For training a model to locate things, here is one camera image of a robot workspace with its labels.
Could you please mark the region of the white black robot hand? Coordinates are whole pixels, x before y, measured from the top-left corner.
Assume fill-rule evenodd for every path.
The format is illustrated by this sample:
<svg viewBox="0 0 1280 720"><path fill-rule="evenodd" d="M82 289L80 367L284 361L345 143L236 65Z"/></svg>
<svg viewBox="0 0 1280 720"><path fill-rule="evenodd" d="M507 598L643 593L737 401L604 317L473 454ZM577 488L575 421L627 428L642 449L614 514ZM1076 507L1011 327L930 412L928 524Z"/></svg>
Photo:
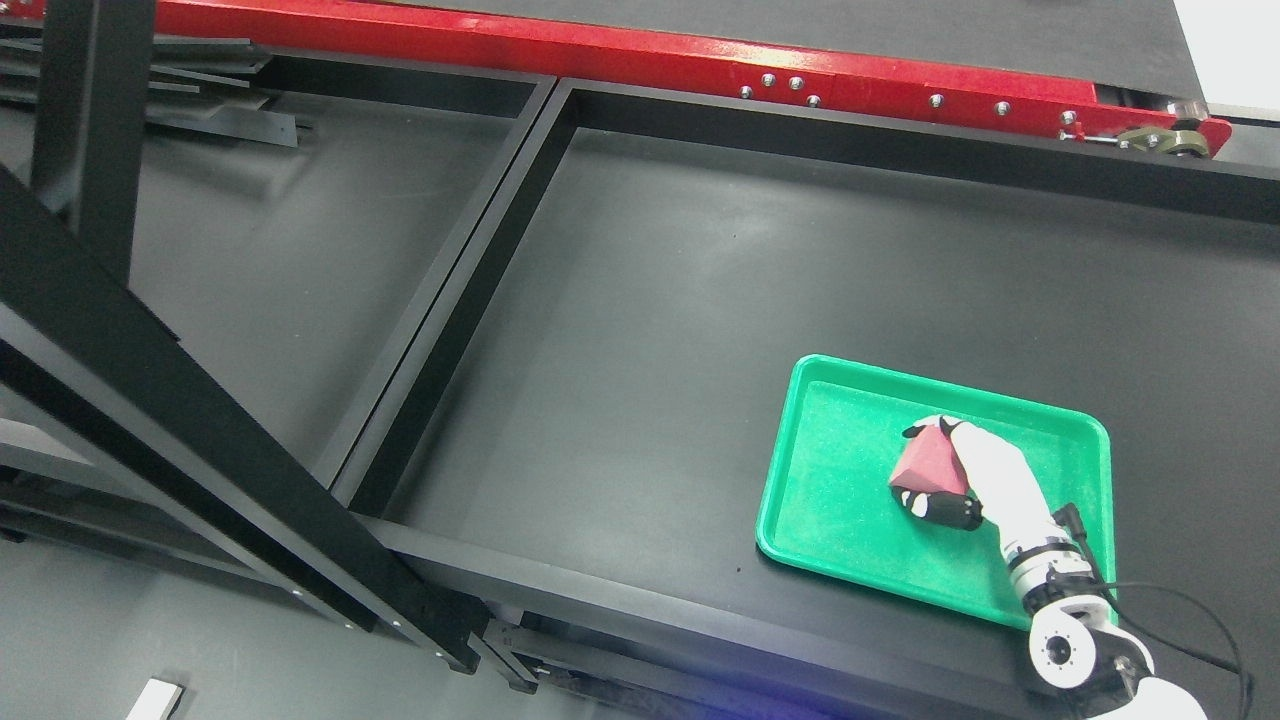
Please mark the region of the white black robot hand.
<svg viewBox="0 0 1280 720"><path fill-rule="evenodd" d="M969 495L918 493L890 487L891 496L911 516L940 527L975 530L983 524L998 532L1001 553L1014 557L1042 546L1066 544L1025 455L1005 438L954 416L932 415L910 427L945 424L972 487Z"/></svg>

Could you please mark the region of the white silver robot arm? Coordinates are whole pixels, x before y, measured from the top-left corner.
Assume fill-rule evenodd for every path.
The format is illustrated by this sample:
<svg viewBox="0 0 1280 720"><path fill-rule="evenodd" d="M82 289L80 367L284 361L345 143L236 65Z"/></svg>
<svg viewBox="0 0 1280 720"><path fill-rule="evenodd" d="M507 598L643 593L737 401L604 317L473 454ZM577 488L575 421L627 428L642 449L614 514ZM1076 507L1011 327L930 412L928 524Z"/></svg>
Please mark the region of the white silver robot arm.
<svg viewBox="0 0 1280 720"><path fill-rule="evenodd" d="M1030 618L1038 678L1074 719L1204 719L1201 702L1155 671L1149 650L1112 618L1088 552L1062 533L1014 539L1002 556Z"/></svg>

